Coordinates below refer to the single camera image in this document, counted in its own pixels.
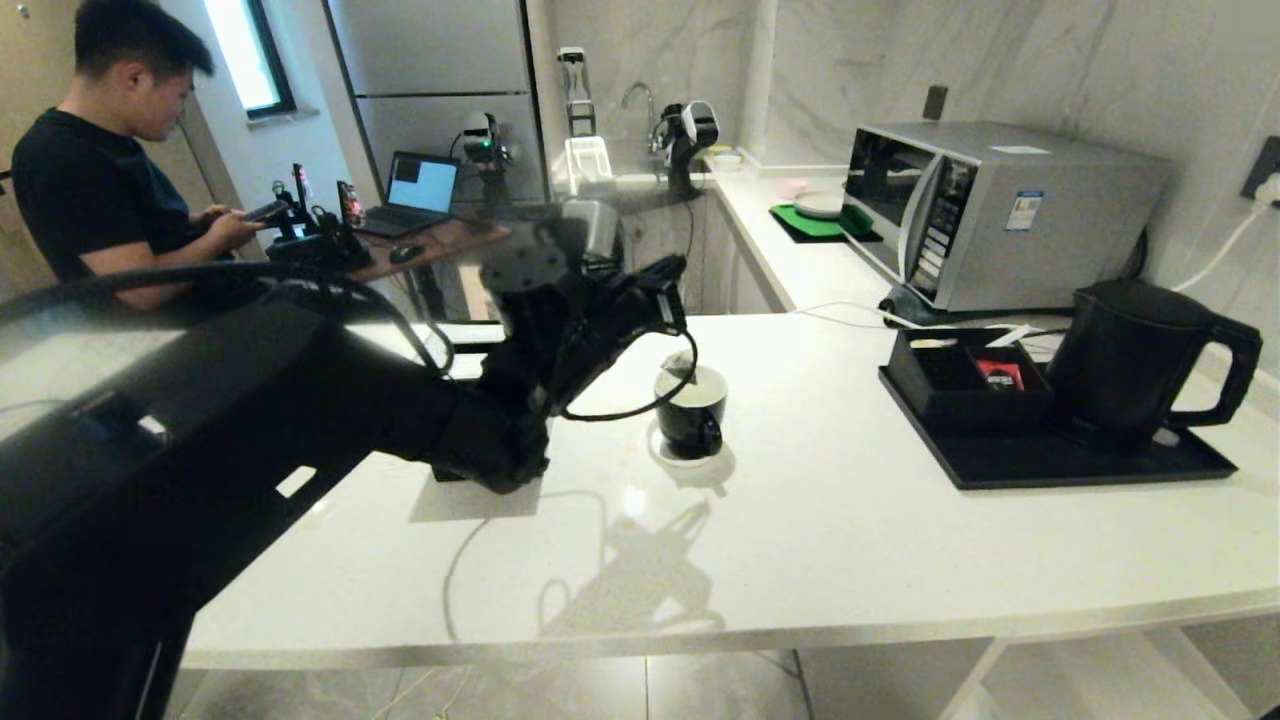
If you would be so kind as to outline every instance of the label sticker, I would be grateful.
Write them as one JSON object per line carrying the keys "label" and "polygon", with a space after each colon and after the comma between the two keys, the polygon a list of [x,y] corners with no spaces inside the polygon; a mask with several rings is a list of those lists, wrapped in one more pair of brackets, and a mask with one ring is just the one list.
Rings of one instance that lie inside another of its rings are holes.
{"label": "label sticker", "polygon": [[1041,150],[1030,145],[992,145],[991,149],[996,152],[1007,152],[1010,155],[1052,155],[1048,150]]}
{"label": "label sticker", "polygon": [[1009,213],[1006,231],[1025,232],[1036,223],[1036,211],[1039,210],[1041,201],[1044,200],[1042,191],[1023,191],[1014,200],[1014,209]]}

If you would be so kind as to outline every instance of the red package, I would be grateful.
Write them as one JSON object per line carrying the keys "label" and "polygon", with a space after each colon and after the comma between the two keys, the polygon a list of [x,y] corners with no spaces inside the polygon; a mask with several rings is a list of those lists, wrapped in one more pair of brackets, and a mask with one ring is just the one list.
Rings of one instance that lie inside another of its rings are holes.
{"label": "red package", "polygon": [[987,387],[995,391],[1023,391],[1023,373],[1018,363],[978,360],[978,369],[987,378]]}

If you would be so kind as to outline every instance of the black box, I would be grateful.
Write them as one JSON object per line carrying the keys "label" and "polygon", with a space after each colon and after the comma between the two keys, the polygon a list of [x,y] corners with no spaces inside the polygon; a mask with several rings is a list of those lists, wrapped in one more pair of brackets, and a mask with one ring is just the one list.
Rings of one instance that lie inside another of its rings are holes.
{"label": "black box", "polygon": [[[1004,329],[901,331],[886,372],[931,430],[1016,430],[1038,427],[1053,391],[1020,345],[987,347]],[[955,341],[913,347],[920,340]],[[1016,364],[1023,389],[995,389],[978,360]]]}

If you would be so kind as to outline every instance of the man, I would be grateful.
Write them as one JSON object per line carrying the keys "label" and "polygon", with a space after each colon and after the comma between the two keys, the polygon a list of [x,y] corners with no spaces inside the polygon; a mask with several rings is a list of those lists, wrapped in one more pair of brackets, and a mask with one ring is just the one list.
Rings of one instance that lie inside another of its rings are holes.
{"label": "man", "polygon": [[[169,136],[196,69],[212,74],[209,49],[159,5],[81,5],[70,88],[27,131],[13,156],[22,217],[59,279],[228,259],[262,229],[223,205],[191,214],[136,140]],[[113,310],[124,314],[179,305],[214,310],[228,300],[189,283],[116,297]]]}

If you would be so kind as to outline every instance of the microwave oven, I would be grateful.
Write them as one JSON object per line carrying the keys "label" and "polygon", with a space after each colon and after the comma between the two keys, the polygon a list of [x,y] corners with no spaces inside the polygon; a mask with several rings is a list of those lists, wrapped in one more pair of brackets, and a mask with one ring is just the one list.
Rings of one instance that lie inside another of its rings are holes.
{"label": "microwave oven", "polygon": [[1001,123],[861,126],[845,215],[872,229],[849,240],[937,310],[1070,307],[1124,272],[1170,172]]}

